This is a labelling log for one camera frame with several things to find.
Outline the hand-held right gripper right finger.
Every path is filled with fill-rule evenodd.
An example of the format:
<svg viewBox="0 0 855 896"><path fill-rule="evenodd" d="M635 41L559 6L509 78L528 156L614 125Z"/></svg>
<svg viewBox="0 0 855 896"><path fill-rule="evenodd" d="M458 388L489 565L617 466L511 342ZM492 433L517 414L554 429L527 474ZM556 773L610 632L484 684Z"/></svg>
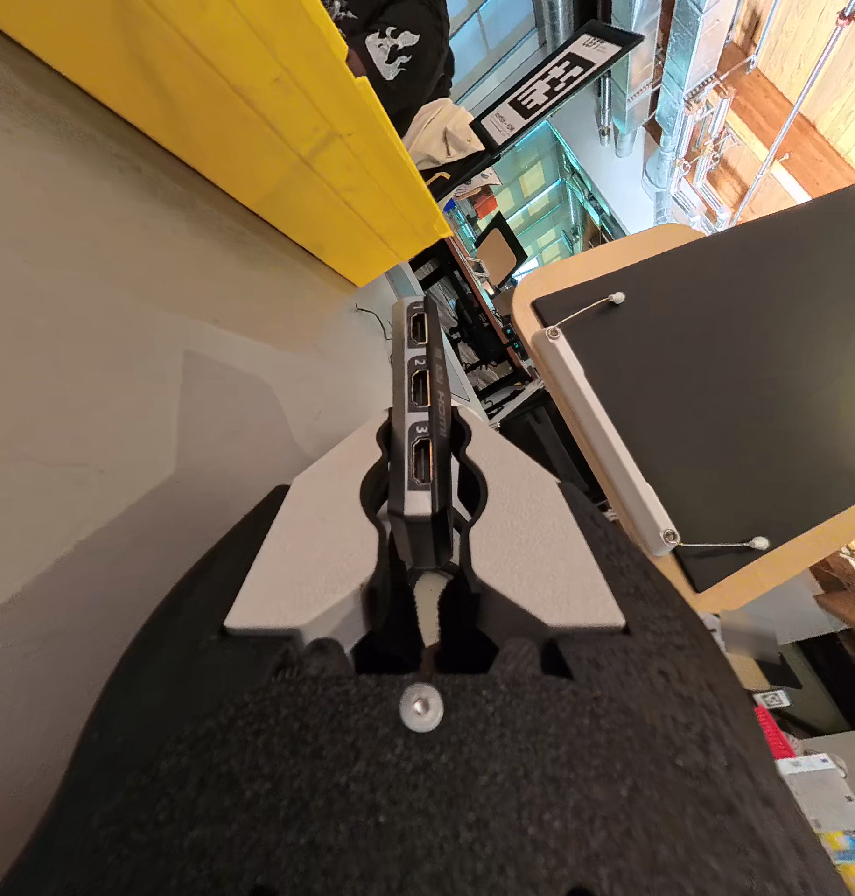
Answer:
<svg viewBox="0 0 855 896"><path fill-rule="evenodd" d="M478 629L497 647L621 634L626 620L564 484L481 420L456 421L460 473L477 483L463 566Z"/></svg>

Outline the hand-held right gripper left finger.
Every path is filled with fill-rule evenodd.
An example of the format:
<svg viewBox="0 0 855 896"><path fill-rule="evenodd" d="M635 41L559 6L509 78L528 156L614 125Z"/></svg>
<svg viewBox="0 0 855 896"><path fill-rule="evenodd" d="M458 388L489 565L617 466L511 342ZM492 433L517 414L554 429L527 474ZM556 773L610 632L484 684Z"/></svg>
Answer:
<svg viewBox="0 0 855 896"><path fill-rule="evenodd" d="M225 618L232 636L332 639L345 653L377 626L387 560L390 414L296 476Z"/></svg>

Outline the black hdmi switch with cable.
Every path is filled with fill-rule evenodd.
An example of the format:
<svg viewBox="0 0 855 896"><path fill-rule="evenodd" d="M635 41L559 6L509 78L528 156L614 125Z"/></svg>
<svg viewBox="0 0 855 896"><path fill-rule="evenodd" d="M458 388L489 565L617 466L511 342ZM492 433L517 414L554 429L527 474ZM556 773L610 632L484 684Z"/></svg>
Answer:
<svg viewBox="0 0 855 896"><path fill-rule="evenodd" d="M423 295L399 299L391 323L388 513L398 542L431 540L465 514L444 333Z"/></svg>

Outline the yellow plastic bin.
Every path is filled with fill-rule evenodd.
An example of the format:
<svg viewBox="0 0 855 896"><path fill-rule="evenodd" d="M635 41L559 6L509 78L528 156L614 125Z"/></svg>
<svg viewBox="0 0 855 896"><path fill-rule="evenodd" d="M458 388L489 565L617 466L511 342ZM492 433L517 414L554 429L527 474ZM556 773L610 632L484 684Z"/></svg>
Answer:
<svg viewBox="0 0 855 896"><path fill-rule="evenodd" d="M357 286L450 234L316 2L0 2L0 29Z"/></svg>

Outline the wooden-framed black panel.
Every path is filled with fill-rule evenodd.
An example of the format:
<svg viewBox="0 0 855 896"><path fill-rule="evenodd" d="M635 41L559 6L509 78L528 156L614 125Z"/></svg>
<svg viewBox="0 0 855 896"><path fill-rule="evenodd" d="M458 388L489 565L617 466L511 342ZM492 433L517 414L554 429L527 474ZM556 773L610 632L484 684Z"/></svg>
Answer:
<svg viewBox="0 0 855 896"><path fill-rule="evenodd" d="M566 324L614 426L688 543L644 552L533 347ZM733 610L855 540L855 185L708 237L663 225L552 263L512 321L628 536L696 609Z"/></svg>

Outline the silver ventilation duct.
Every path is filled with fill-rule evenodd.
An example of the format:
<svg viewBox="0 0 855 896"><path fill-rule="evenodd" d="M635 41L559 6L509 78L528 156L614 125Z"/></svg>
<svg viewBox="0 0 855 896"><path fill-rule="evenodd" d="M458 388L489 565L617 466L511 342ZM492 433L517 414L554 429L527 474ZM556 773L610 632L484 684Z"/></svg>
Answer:
<svg viewBox="0 0 855 896"><path fill-rule="evenodd" d="M718 75L740 5L737 1L676 1L673 5L653 118L660 134L644 171L656 225L685 221L703 234L713 233L713 224L702 222L706 203L689 183L688 153L706 107L705 99L698 97L707 93Z"/></svg>

